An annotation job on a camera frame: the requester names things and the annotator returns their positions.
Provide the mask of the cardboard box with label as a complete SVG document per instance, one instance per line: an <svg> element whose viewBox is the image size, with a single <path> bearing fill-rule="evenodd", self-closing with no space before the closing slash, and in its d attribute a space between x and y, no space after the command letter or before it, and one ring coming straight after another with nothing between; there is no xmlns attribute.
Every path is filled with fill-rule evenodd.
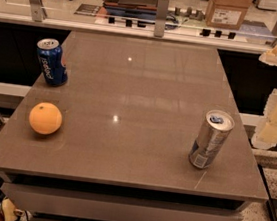
<svg viewBox="0 0 277 221"><path fill-rule="evenodd" d="M238 30L253 0L209 0L206 25Z"/></svg>

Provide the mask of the orange fruit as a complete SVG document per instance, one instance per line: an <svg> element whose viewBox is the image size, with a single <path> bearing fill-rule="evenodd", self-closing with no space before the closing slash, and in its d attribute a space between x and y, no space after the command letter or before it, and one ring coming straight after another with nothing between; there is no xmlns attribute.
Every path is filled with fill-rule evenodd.
<svg viewBox="0 0 277 221"><path fill-rule="evenodd" d="M44 102L36 104L29 113L29 123L32 129L39 134L50 135L60 129L63 122L57 106Z"/></svg>

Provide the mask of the blue pepsi can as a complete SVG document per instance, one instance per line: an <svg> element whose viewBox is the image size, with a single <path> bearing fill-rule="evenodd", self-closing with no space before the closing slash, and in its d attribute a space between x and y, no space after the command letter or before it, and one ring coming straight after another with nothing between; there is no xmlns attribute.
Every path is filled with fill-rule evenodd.
<svg viewBox="0 0 277 221"><path fill-rule="evenodd" d="M61 86L68 80L62 49L60 43L53 38L44 38L37 43L39 64L45 82L50 86Z"/></svg>

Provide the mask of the silver redbull can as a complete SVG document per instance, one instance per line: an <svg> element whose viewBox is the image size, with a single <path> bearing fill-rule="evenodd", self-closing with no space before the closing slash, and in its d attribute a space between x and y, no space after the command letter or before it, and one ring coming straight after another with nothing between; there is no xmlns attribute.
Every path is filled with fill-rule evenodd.
<svg viewBox="0 0 277 221"><path fill-rule="evenodd" d="M205 169L209 167L235 125L227 112L210 110L201 124L198 136L188 154L194 167Z"/></svg>

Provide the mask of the middle metal railing post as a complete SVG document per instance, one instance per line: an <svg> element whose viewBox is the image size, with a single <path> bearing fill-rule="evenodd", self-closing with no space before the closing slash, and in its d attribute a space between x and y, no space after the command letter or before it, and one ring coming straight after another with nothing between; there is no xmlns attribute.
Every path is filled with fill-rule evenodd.
<svg viewBox="0 0 277 221"><path fill-rule="evenodd" d="M158 0L154 36L163 37L169 0Z"/></svg>

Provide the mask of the clutter items under table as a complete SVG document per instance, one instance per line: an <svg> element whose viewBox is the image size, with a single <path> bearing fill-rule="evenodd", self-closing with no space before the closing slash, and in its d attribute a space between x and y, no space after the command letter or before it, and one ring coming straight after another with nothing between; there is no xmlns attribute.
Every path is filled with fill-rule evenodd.
<svg viewBox="0 0 277 221"><path fill-rule="evenodd" d="M30 221L32 214L26 210L20 210L9 198L0 201L0 221Z"/></svg>

